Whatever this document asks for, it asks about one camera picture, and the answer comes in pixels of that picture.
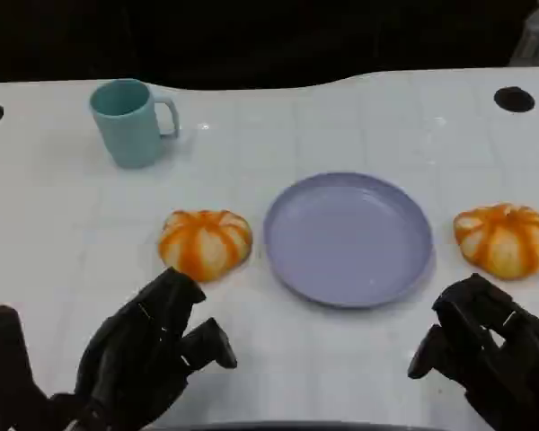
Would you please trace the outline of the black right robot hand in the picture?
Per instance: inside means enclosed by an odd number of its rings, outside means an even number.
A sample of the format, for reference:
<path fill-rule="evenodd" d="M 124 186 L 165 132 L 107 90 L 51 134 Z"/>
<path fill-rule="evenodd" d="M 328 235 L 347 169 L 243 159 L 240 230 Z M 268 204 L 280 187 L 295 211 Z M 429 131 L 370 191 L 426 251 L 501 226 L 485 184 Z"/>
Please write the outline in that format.
<path fill-rule="evenodd" d="M 539 430 L 539 319 L 477 273 L 446 288 L 432 309 L 438 322 L 408 376 L 436 370 L 457 382 L 495 430 Z"/>

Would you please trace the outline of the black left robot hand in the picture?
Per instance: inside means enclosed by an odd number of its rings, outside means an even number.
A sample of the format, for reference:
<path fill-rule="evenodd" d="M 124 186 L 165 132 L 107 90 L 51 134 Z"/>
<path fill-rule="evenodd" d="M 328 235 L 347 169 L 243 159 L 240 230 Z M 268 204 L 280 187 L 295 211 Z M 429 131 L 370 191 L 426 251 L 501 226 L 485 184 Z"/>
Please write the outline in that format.
<path fill-rule="evenodd" d="M 235 369 L 215 319 L 187 329 L 193 306 L 205 299 L 194 280 L 168 268 L 106 319 L 78 366 L 75 396 L 84 407 L 73 428 L 140 430 L 181 396 L 190 375 L 212 362 Z"/>

